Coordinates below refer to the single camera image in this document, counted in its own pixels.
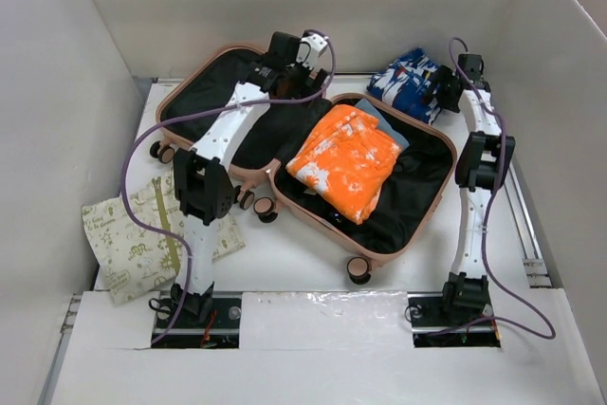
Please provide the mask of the blue white patterned garment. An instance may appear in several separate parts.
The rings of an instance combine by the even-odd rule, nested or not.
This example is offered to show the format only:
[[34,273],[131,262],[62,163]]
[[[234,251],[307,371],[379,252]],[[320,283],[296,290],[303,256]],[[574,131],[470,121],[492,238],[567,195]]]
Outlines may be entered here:
[[416,47],[374,74],[367,92],[397,111],[432,125],[442,111],[439,91],[447,86],[453,70],[428,57]]

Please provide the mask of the grey-blue cloth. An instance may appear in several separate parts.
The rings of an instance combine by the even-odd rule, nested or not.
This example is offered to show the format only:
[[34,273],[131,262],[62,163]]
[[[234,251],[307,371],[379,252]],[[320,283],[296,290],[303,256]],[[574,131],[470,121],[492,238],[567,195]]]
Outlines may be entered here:
[[387,121],[384,115],[377,110],[368,100],[361,99],[356,104],[355,107],[360,111],[373,116],[378,120],[377,129],[381,132],[388,135],[395,143],[397,143],[402,150],[406,150],[410,142],[400,133],[395,130],[392,125]]

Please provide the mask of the orange white tie-dye garment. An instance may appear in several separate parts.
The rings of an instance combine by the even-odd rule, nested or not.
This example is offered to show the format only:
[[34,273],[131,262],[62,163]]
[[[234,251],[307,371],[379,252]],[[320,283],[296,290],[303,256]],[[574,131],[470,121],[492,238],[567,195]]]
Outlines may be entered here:
[[314,126],[285,168],[360,225],[375,210],[381,187],[403,151],[378,126],[378,118],[355,106],[337,104]]

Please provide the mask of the pink hardshell suitcase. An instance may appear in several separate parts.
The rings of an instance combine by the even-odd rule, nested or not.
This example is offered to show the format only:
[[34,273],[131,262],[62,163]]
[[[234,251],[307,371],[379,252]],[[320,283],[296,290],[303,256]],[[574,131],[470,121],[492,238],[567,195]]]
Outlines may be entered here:
[[[157,121],[174,120],[221,105],[232,78],[266,53],[248,45],[225,46],[171,93],[156,111]],[[252,208],[263,223],[273,222],[288,208],[303,222],[354,253],[347,264],[351,281],[369,282],[372,273],[401,255],[427,223],[451,177],[456,150],[438,130],[403,115],[375,98],[368,101],[409,142],[392,174],[381,187],[377,208],[360,225],[336,224],[328,202],[290,176],[285,165],[303,144],[311,123],[337,104],[355,104],[364,95],[350,93],[332,100],[322,97],[302,104],[274,104],[257,121],[229,167],[246,192],[236,201]]]

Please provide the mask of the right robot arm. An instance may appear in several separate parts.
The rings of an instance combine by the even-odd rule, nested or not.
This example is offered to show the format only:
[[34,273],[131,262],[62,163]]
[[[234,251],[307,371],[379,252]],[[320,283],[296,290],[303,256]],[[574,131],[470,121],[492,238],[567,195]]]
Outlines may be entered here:
[[457,251],[437,311],[447,324],[487,317],[492,312],[487,267],[487,216],[503,187],[516,141],[504,132],[491,104],[484,60],[464,52],[456,61],[446,106],[464,114],[469,135],[455,166],[461,217]]

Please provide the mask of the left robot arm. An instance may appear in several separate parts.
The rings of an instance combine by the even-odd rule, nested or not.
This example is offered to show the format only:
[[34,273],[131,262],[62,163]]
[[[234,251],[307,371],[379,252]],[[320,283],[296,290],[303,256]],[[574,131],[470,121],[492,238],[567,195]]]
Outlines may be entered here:
[[273,104],[313,101],[332,81],[332,72],[316,68],[331,52],[329,38],[318,30],[297,37],[272,35],[266,53],[232,78],[221,105],[208,110],[212,124],[174,158],[175,197],[184,215],[187,256],[171,288],[175,313],[188,324],[205,323],[212,312],[212,254],[219,225],[246,192],[236,190],[229,167],[257,121]]

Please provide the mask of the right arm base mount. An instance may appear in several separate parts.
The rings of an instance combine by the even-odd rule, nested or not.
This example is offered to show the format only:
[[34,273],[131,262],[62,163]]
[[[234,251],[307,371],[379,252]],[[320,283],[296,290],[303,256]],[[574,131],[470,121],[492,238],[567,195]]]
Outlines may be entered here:
[[464,311],[446,311],[442,307],[441,292],[412,292],[408,294],[405,319],[410,323],[414,348],[500,348],[496,325],[491,321],[478,322],[481,314]]

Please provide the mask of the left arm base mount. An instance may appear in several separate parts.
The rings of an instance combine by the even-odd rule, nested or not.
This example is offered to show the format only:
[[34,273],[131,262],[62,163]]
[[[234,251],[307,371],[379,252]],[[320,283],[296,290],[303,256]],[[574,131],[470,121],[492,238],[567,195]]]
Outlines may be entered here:
[[203,322],[182,311],[174,326],[160,340],[172,320],[176,305],[164,294],[152,298],[149,307],[156,313],[151,336],[155,349],[236,349],[240,341],[241,294],[218,294]]

